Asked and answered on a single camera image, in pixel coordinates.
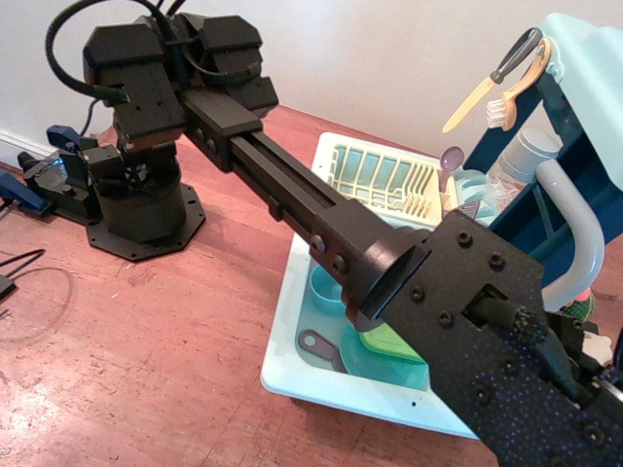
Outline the black carbon gripper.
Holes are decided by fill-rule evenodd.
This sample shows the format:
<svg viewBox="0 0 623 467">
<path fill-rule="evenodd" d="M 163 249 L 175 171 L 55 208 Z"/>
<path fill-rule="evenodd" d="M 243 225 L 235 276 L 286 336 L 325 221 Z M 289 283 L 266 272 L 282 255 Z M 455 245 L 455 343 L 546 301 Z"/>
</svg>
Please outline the black carbon gripper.
<svg viewBox="0 0 623 467">
<path fill-rule="evenodd" d="M 461 213 L 370 228 L 363 309 L 428 364 L 432 390 L 502 466 L 618 466 L 622 405 L 549 327 L 541 265 Z"/>
</svg>

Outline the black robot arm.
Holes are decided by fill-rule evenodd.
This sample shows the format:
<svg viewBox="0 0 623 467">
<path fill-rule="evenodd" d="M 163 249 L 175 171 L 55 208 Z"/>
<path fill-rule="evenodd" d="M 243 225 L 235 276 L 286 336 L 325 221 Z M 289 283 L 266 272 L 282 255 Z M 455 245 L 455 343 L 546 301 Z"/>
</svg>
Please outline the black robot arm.
<svg viewBox="0 0 623 467">
<path fill-rule="evenodd" d="M 266 135 L 271 100 L 252 108 L 234 96 L 258 84 L 260 63 L 202 68 L 190 51 L 201 31 L 176 7 L 150 4 L 149 23 L 97 28 L 85 77 L 75 79 L 54 43 L 85 8 L 79 1 L 54 18 L 46 58 L 66 86 L 113 108 L 123 152 L 186 135 L 235 173 L 343 287 L 350 319 L 383 320 L 427 362 L 434 393 L 500 465 L 621 464 L 620 390 L 550 328 L 535 259 L 458 211 L 426 233 L 343 198 Z"/>
</svg>

